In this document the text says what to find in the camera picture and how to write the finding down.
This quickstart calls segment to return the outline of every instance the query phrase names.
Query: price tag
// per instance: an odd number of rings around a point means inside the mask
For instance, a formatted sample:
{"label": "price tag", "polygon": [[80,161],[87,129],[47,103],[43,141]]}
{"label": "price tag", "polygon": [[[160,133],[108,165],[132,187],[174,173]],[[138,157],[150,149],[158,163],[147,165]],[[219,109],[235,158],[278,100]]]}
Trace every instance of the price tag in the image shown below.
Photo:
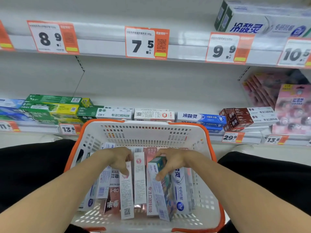
{"label": "price tag", "polygon": [[212,32],[206,61],[245,64],[253,41],[253,34]]}
{"label": "price tag", "polygon": [[60,128],[63,134],[76,135],[80,134],[81,131],[80,124],[60,124]]}
{"label": "price tag", "polygon": [[15,50],[1,20],[0,20],[0,50],[9,50],[9,51]]}
{"label": "price tag", "polygon": [[244,137],[243,132],[225,132],[222,142],[228,142],[228,143],[236,143],[236,142],[242,142]]}
{"label": "price tag", "polygon": [[27,20],[39,52],[79,54],[72,23]]}
{"label": "price tag", "polygon": [[0,121],[0,131],[2,131],[2,132],[20,132],[18,125],[14,121]]}
{"label": "price tag", "polygon": [[169,29],[125,26],[125,54],[127,57],[167,59]]}
{"label": "price tag", "polygon": [[279,58],[279,66],[311,67],[311,39],[289,38]]}
{"label": "price tag", "polygon": [[289,136],[282,135],[269,135],[265,140],[265,144],[271,145],[284,145]]}

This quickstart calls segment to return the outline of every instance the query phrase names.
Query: white plastic basket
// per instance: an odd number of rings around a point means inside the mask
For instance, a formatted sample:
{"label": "white plastic basket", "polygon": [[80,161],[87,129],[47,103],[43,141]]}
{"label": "white plastic basket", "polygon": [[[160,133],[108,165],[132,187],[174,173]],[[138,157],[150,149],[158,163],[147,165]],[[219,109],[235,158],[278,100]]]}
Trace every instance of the white plastic basket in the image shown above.
{"label": "white plastic basket", "polygon": [[[65,171],[75,165],[79,153],[94,152],[104,142],[112,142],[116,146],[184,147],[216,161],[208,131],[202,125],[97,119],[86,122],[82,127]],[[121,220],[120,214],[99,214],[99,205],[96,204],[92,211],[77,212],[72,224],[89,231],[113,233],[217,232],[225,223],[224,210],[203,180],[195,172],[193,175],[196,202],[193,214],[175,214],[171,222],[166,222],[158,217],[147,217],[142,209],[134,209],[134,219]]]}

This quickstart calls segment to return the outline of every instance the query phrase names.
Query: person's left arm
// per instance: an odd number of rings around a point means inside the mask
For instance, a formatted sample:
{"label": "person's left arm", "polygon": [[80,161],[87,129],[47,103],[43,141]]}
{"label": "person's left arm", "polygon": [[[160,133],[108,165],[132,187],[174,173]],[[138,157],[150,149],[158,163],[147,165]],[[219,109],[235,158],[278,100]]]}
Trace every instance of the person's left arm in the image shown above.
{"label": "person's left arm", "polygon": [[88,190],[107,166],[128,175],[127,157],[133,159],[126,147],[96,151],[2,212],[0,232],[64,233]]}

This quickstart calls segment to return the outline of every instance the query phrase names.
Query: forearm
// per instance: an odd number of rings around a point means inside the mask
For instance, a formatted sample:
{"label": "forearm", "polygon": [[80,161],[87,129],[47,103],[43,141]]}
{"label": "forearm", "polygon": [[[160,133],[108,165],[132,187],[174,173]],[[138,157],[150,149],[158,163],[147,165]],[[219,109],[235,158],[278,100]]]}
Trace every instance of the forearm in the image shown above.
{"label": "forearm", "polygon": [[[108,156],[94,153],[0,214],[0,232],[64,232],[81,201],[108,165]],[[18,214],[18,223],[12,221]]]}
{"label": "forearm", "polygon": [[306,232],[311,217],[258,184],[204,157],[189,155],[189,166],[203,179],[240,233]]}

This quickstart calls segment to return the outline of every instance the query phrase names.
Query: blue circle logo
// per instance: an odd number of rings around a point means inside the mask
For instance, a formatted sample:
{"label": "blue circle logo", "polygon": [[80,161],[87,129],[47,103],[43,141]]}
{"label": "blue circle logo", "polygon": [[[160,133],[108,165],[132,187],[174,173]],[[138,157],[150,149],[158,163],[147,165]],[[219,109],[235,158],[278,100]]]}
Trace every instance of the blue circle logo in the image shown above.
{"label": "blue circle logo", "polygon": [[304,33],[304,31],[306,31],[306,26],[302,25],[298,28],[295,28],[294,31],[290,34],[292,37],[299,37],[301,34]]}
{"label": "blue circle logo", "polygon": [[177,203],[177,209],[178,209],[179,211],[183,211],[183,210],[184,210],[184,204],[183,204],[182,202],[178,202],[178,203]]}
{"label": "blue circle logo", "polygon": [[89,207],[91,207],[92,204],[93,204],[93,199],[89,199],[89,203],[88,203]]}

